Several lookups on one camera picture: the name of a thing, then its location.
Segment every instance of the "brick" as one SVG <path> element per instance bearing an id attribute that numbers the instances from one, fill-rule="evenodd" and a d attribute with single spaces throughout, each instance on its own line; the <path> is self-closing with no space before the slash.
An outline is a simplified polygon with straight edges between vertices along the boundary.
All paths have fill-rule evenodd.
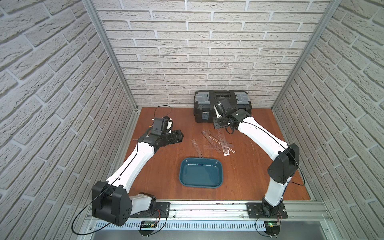
<path id="1" fill-rule="evenodd" d="M 316 23 L 303 23 L 298 31 L 314 31 L 316 25 Z"/>
<path id="2" fill-rule="evenodd" d="M 211 54 L 214 55 L 223 55 L 223 54 L 232 54 L 232 55 L 257 55 L 259 52 L 258 48 L 211 48 Z"/>
<path id="3" fill-rule="evenodd" d="M 252 68 L 253 63 L 223 63 L 223 62 L 211 62 L 210 68 Z"/>
<path id="4" fill-rule="evenodd" d="M 230 74 L 231 69 L 224 69 L 224 68 L 190 68 L 189 73 L 210 73 L 210 74 Z"/>
<path id="5" fill-rule="evenodd" d="M 292 41 L 248 41 L 242 40 L 242 48 L 289 48 Z"/>
<path id="6" fill-rule="evenodd" d="M 92 55 L 89 57 L 86 61 L 83 62 L 83 64 L 78 68 L 75 73 L 65 82 L 65 85 L 70 89 L 73 90 L 78 82 L 87 74 L 89 69 L 93 66 L 93 64 L 96 62 L 96 58 Z"/>
<path id="7" fill-rule="evenodd" d="M 338 70 L 324 55 L 320 55 L 317 62 L 337 81 L 337 83 L 344 87 L 351 81 L 346 75 Z"/>
<path id="8" fill-rule="evenodd" d="M 186 55 L 140 55 L 140 61 L 187 61 Z"/>
<path id="9" fill-rule="evenodd" d="M 126 9 L 185 10 L 181 0 L 123 0 L 123 5 Z"/>
<path id="10" fill-rule="evenodd" d="M 161 48 L 161 54 L 208 54 L 208 48 Z"/>
<path id="11" fill-rule="evenodd" d="M 238 47 L 237 40 L 189 40 L 189 47 Z"/>
<path id="12" fill-rule="evenodd" d="M 71 6 L 71 10 L 76 18 L 79 18 L 81 15 L 87 12 L 83 2 L 75 3 Z"/>
<path id="13" fill-rule="evenodd" d="M 149 11 L 100 10 L 101 20 L 150 20 Z"/>
<path id="14" fill-rule="evenodd" d="M 37 91 L 36 95 L 43 101 L 50 99 L 57 89 L 75 72 L 78 66 L 80 66 L 80 61 L 77 58 L 71 59 L 53 78 Z"/>
<path id="15" fill-rule="evenodd" d="M 129 62 L 119 62 L 120 66 L 122 68 L 161 68 L 161 63 L 160 62 L 138 62 L 138 61 L 129 61 Z"/>
<path id="16" fill-rule="evenodd" d="M 158 54 L 157 48 L 114 47 L 116 54 Z"/>
<path id="17" fill-rule="evenodd" d="M 63 36 L 57 35 L 44 43 L 39 51 L 31 52 L 24 58 L 12 64 L 9 67 L 9 70 L 20 79 L 23 79 L 65 45 L 66 41 Z"/>
<path id="18" fill-rule="evenodd" d="M 0 71 L 7 65 L 12 64 L 20 57 L 26 55 L 32 50 L 32 47 L 22 36 L 13 39 L 0 46 Z"/>
<path id="19" fill-rule="evenodd" d="M 127 79 L 164 79 L 164 74 L 125 74 Z"/>
<path id="20" fill-rule="evenodd" d="M 165 68 L 207 68 L 207 62 L 163 62 Z"/>
<path id="21" fill-rule="evenodd" d="M 0 20 L 0 42 L 3 42 L 11 37 L 19 34 L 36 23 L 48 18 L 48 13 L 45 11 L 42 4 L 36 4 L 21 12 L 12 14 L 8 18 Z"/>
<path id="22" fill-rule="evenodd" d="M 9 73 L 0 72 L 0 96 L 16 85 L 16 80 Z"/>
<path id="23" fill-rule="evenodd" d="M 325 80 L 325 84 L 335 94 L 335 96 L 346 106 L 346 109 L 350 111 L 355 118 L 361 116 L 364 113 L 361 107 L 348 94 L 346 94 L 338 84 L 336 84 L 334 79 L 327 78 Z"/>
<path id="24" fill-rule="evenodd" d="M 265 36 L 266 40 L 308 40 L 311 33 L 279 33 L 268 32 Z"/>
<path id="25" fill-rule="evenodd" d="M 86 13 L 72 23 L 69 27 L 62 31 L 65 38 L 70 42 L 74 39 L 81 31 L 83 31 L 89 24 L 91 24 L 91 19 Z"/>
<path id="26" fill-rule="evenodd" d="M 296 63 L 297 62 L 297 59 L 299 59 L 298 57 L 290 57 L 290 56 L 286 56 L 284 57 L 284 59 L 282 60 L 282 63 Z"/>
<path id="27" fill-rule="evenodd" d="M 158 38 L 209 39 L 208 31 L 158 31 Z"/>
<path id="28" fill-rule="evenodd" d="M 136 55 L 129 55 L 129 54 L 116 54 L 116 57 L 118 58 L 119 61 L 137 61 L 137 56 Z"/>
<path id="29" fill-rule="evenodd" d="M 325 42 L 319 40 L 316 43 L 316 47 L 333 63 L 337 63 L 341 59 L 341 55 L 337 53 L 333 48 L 331 48 Z"/>
<path id="30" fill-rule="evenodd" d="M 236 56 L 236 61 L 239 61 L 239 62 L 279 63 L 281 62 L 281 59 L 282 57 L 280 56 L 241 56 L 241 55 Z"/>
<path id="31" fill-rule="evenodd" d="M 153 20 L 165 21 L 210 21 L 210 12 L 170 12 L 170 11 L 153 11 Z"/>
<path id="32" fill-rule="evenodd" d="M 46 65 L 36 71 L 26 83 L 20 85 L 8 94 L 6 98 L 2 98 L 0 102 L 0 120 L 4 119 L 8 114 L 22 104 L 36 89 L 43 85 L 53 72 Z"/>
<path id="33" fill-rule="evenodd" d="M 143 68 L 143 73 L 188 73 L 186 68 Z"/>
<path id="34" fill-rule="evenodd" d="M 347 11 L 341 7 L 336 9 L 336 12 L 333 14 L 333 18 L 341 21 L 342 18 L 347 14 Z"/>
<path id="35" fill-rule="evenodd" d="M 83 35 L 80 35 L 68 46 L 60 50 L 48 64 L 54 71 L 58 71 L 65 63 L 67 63 L 73 55 L 75 55 L 87 43 Z"/>
<path id="36" fill-rule="evenodd" d="M 384 36 L 381 34 L 383 28 L 380 26 L 371 24 L 367 22 L 367 20 L 351 13 L 347 13 L 343 19 L 343 23 L 380 44 L 384 43 Z"/>
<path id="37" fill-rule="evenodd" d="M 251 75 L 239 75 L 239 74 L 209 74 L 208 79 L 217 79 L 217 80 L 249 80 Z"/>
<path id="38" fill-rule="evenodd" d="M 244 11 L 245 2 L 235 1 L 188 1 L 187 10 Z"/>
<path id="39" fill-rule="evenodd" d="M 131 21 L 133 29 L 186 30 L 185 22 Z"/>
<path id="40" fill-rule="evenodd" d="M 51 36 L 61 31 L 63 28 L 75 21 L 71 10 L 66 10 L 52 19 L 45 21 L 28 31 L 25 36 L 33 44 L 38 46 Z"/>
<path id="41" fill-rule="evenodd" d="M 384 26 L 384 10 L 381 8 L 376 16 L 372 19 L 373 22 Z"/>
<path id="42" fill-rule="evenodd" d="M 246 22 L 244 25 L 244 31 L 296 31 L 298 27 L 299 27 L 298 23 L 251 23 L 251 22 Z"/>
<path id="43" fill-rule="evenodd" d="M 138 46 L 182 46 L 187 47 L 187 40 L 157 40 L 157 39 L 136 39 Z"/>
<path id="44" fill-rule="evenodd" d="M 193 89 L 194 91 L 196 91 L 196 90 L 205 90 L 205 85 L 169 85 L 168 89 L 170 90 Z"/>
<path id="45" fill-rule="evenodd" d="M 382 76 L 384 75 L 384 70 L 382 68 L 380 68 L 374 63 L 370 63 L 368 67 L 364 70 L 364 73 L 367 74 L 376 83 L 384 87 L 384 81 L 382 79 Z"/>
<path id="46" fill-rule="evenodd" d="M 332 119 L 332 121 L 336 125 L 337 129 L 339 131 L 343 130 L 346 127 L 345 123 L 341 120 L 341 118 L 338 116 L 338 114 L 328 104 L 326 99 L 319 92 L 316 92 L 314 94 L 314 97 L 316 98 L 318 103 L 322 106 L 322 108 L 324 109 L 324 112 L 326 112 L 327 115 Z"/>
<path id="47" fill-rule="evenodd" d="M 64 101 L 68 94 L 69 93 L 65 88 L 61 88 L 54 95 L 54 97 L 18 131 L 13 138 L 19 143 L 25 145 L 55 112 L 57 107 Z"/>
<path id="48" fill-rule="evenodd" d="M 374 100 L 378 101 L 384 97 L 384 91 L 377 87 L 377 85 L 372 82 L 365 75 L 362 75 L 355 69 L 351 64 L 346 60 L 342 60 L 339 63 L 339 68 L 366 93 L 368 93 Z"/>
<path id="49" fill-rule="evenodd" d="M 366 18 L 371 18 L 377 11 L 377 7 L 374 4 L 362 0 L 344 0 L 340 3 L 340 6 Z"/>
<path id="50" fill-rule="evenodd" d="M 97 9 L 121 9 L 119 0 L 94 0 Z"/>
<path id="51" fill-rule="evenodd" d="M 241 30 L 241 23 L 222 23 L 222 22 L 189 22 L 188 30 L 191 31 L 229 31 Z"/>
<path id="52" fill-rule="evenodd" d="M 273 13 L 272 22 L 318 22 L 322 13 Z"/>
<path id="53" fill-rule="evenodd" d="M 2 7 L 7 13 L 14 12 L 19 10 L 25 6 L 34 4 L 39 2 L 39 0 L 26 0 L 23 2 L 15 2 L 15 1 L 2 1 L 0 3 L 0 7 Z"/>
<path id="54" fill-rule="evenodd" d="M 293 48 L 271 48 L 271 49 L 261 49 L 261 56 L 276 56 L 276 55 L 286 55 L 286 56 L 300 56 L 302 49 L 293 49 Z"/>
<path id="55" fill-rule="evenodd" d="M 127 21 L 113 21 L 113 20 L 104 20 L 103 26 L 105 30 L 128 30 L 129 25 Z"/>
<path id="56" fill-rule="evenodd" d="M 215 12 L 214 21 L 236 21 L 236 22 L 245 22 L 245 21 L 254 21 L 257 19 L 260 22 L 267 22 L 269 19 L 270 13 L 247 13 L 247 12 Z"/>
<path id="57" fill-rule="evenodd" d="M 357 37 L 355 33 L 349 30 L 348 27 L 341 25 L 335 19 L 331 19 L 327 25 L 327 29 L 332 33 L 338 35 L 341 39 L 347 43 L 352 43 L 352 41 Z"/>
<path id="58" fill-rule="evenodd" d="M 353 44 L 353 47 L 367 55 L 371 60 L 384 66 L 384 50 L 373 41 L 360 36 Z"/>
<path id="59" fill-rule="evenodd" d="M 225 55 L 189 55 L 189 61 L 218 61 L 218 62 L 233 62 L 235 56 L 225 56 Z"/>
<path id="60" fill-rule="evenodd" d="M 328 2 L 312 2 L 309 12 L 324 12 L 328 6 Z"/>
<path id="61" fill-rule="evenodd" d="M 327 29 L 324 29 L 323 33 L 321 34 L 320 38 L 326 42 L 328 41 L 331 37 L 333 36 L 333 34 L 328 31 Z"/>

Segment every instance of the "wooden tabletop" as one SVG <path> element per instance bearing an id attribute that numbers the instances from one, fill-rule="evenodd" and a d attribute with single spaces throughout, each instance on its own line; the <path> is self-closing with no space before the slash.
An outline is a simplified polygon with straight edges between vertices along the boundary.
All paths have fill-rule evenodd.
<path id="1" fill-rule="evenodd" d="M 138 139 L 152 124 L 155 108 L 142 108 L 132 139 Z M 164 117 L 169 108 L 158 108 L 156 117 Z M 233 144 L 229 156 L 218 153 L 214 149 L 204 149 L 209 145 L 201 133 L 211 130 L 217 133 L 212 123 L 196 123 L 192 108 L 172 108 L 168 115 L 174 122 L 173 130 L 180 129 L 184 134 L 183 142 L 160 148 L 143 167 L 134 181 L 129 195 L 146 192 L 157 199 L 199 199 L 199 200 L 261 200 L 268 188 L 270 177 L 267 168 L 272 160 L 256 143 L 246 135 L 235 131 L 233 135 L 225 132 L 228 143 Z M 266 130 L 283 140 L 283 135 L 270 109 L 252 109 L 252 116 Z M 179 171 L 181 162 L 187 157 L 197 157 L 192 145 L 195 139 L 203 157 L 219 160 L 223 165 L 223 184 L 217 189 L 185 187 L 180 183 Z M 136 146 L 132 140 L 126 158 Z M 302 184 L 296 171 L 292 181 Z M 289 184 L 285 200 L 310 200 L 303 186 Z"/>

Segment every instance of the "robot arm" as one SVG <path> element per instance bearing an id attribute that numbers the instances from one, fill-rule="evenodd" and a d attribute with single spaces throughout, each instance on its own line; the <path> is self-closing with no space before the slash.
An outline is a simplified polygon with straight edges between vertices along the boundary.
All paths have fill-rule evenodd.
<path id="1" fill-rule="evenodd" d="M 154 196 L 139 194 L 130 197 L 128 193 L 141 169 L 160 147 L 182 142 L 183 134 L 180 130 L 172 131 L 172 126 L 169 117 L 155 118 L 153 126 L 138 139 L 123 165 L 105 182 L 98 181 L 93 186 L 92 216 L 122 226 L 132 214 L 153 213 Z"/>
<path id="2" fill-rule="evenodd" d="M 267 217 L 274 215 L 283 201 L 284 191 L 294 176 L 299 163 L 299 147 L 288 145 L 278 139 L 260 124 L 245 110 L 234 111 L 227 99 L 215 105 L 215 128 L 230 127 L 239 130 L 257 143 L 273 160 L 268 168 L 270 182 L 268 190 L 262 200 L 264 214 Z"/>

